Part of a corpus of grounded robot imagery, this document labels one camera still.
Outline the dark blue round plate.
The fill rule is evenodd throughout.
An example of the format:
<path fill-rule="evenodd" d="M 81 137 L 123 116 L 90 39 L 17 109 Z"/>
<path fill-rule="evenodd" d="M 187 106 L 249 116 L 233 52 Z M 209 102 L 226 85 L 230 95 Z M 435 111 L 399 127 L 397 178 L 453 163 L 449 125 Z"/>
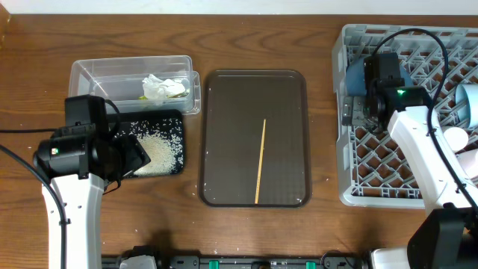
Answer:
<path fill-rule="evenodd" d="M 396 53 L 359 58 L 346 71 L 349 96 L 372 96 L 385 88 L 411 87 L 410 75 L 400 66 Z"/>

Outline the light blue small bowl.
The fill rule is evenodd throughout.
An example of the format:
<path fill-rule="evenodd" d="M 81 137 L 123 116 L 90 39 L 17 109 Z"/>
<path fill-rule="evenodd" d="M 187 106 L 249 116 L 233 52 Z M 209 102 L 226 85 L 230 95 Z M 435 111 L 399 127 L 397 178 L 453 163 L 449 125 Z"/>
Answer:
<path fill-rule="evenodd" d="M 469 129 L 477 127 L 477 100 L 478 89 L 476 84 L 459 84 L 456 88 L 455 103 L 464 104 L 458 111 L 458 118 L 461 122 L 467 121 Z"/>

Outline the pile of white rice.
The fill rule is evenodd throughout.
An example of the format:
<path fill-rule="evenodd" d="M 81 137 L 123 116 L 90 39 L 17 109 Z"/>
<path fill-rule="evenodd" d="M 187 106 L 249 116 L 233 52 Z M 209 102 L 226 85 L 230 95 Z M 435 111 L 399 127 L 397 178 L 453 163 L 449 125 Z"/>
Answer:
<path fill-rule="evenodd" d="M 134 135 L 150 162 L 131 177 L 177 174 L 184 169 L 183 122 L 178 117 L 122 122 L 119 135 Z"/>

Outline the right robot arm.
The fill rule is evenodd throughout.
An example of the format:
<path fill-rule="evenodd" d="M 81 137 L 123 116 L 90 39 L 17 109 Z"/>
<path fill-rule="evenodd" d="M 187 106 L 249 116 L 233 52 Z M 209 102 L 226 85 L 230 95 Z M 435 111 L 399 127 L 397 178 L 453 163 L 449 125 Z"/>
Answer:
<path fill-rule="evenodd" d="M 426 209 L 408 244 L 371 251 L 369 268 L 476 268 L 477 187 L 446 141 L 426 89 L 406 83 L 395 53 L 351 63 L 346 86 L 343 125 L 389 133 Z"/>

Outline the white cup pink inside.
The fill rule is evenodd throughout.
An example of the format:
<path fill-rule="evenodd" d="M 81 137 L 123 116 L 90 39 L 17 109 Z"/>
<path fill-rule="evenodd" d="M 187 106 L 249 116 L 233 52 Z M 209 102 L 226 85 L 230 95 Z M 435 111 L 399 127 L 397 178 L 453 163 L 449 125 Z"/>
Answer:
<path fill-rule="evenodd" d="M 477 163 L 478 149 L 463 152 L 457 155 L 457 159 L 469 179 L 475 179 L 478 174 Z"/>

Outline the white cup green inside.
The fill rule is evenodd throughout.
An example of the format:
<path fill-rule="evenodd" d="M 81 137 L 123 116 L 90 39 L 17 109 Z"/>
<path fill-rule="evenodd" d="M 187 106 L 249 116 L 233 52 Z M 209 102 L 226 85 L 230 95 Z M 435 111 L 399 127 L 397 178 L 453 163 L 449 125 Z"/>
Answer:
<path fill-rule="evenodd" d="M 444 138 L 454 152 L 464 149 L 468 144 L 468 133 L 459 127 L 444 126 L 442 129 Z"/>

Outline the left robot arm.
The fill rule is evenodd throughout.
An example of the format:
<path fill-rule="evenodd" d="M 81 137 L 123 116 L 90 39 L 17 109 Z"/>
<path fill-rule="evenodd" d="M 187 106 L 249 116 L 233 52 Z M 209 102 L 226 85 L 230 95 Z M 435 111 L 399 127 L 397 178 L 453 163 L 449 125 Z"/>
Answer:
<path fill-rule="evenodd" d="M 50 268 L 102 266 L 103 194 L 151 161 L 134 135 L 118 133 L 119 114 L 108 122 L 111 103 L 91 95 L 66 99 L 66 125 L 34 153 L 48 215 Z"/>

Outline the white paper napkin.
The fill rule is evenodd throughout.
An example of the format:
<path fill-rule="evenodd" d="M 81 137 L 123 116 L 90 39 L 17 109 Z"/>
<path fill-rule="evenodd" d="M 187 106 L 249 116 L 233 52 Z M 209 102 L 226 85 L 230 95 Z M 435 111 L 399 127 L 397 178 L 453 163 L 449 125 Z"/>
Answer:
<path fill-rule="evenodd" d="M 147 78 L 142 80 L 143 96 L 149 98 L 153 96 L 176 95 L 179 93 L 187 93 L 188 89 L 185 87 L 182 78 L 167 78 L 165 80 L 150 74 Z"/>

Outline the clear yellow-green snack wrapper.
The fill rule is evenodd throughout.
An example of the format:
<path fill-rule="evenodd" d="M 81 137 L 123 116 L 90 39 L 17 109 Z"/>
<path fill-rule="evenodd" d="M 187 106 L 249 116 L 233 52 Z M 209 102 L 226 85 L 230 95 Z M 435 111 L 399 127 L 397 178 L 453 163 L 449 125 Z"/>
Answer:
<path fill-rule="evenodd" d="M 167 99 L 177 99 L 177 98 L 183 98 L 183 97 L 186 97 L 188 95 L 188 93 L 179 93 L 179 94 L 176 94 L 176 95 L 165 95 L 165 96 L 153 96 L 151 98 L 147 97 L 147 96 L 140 96 L 138 97 L 138 100 L 152 100 L 152 101 L 164 101 L 164 100 L 167 100 Z"/>

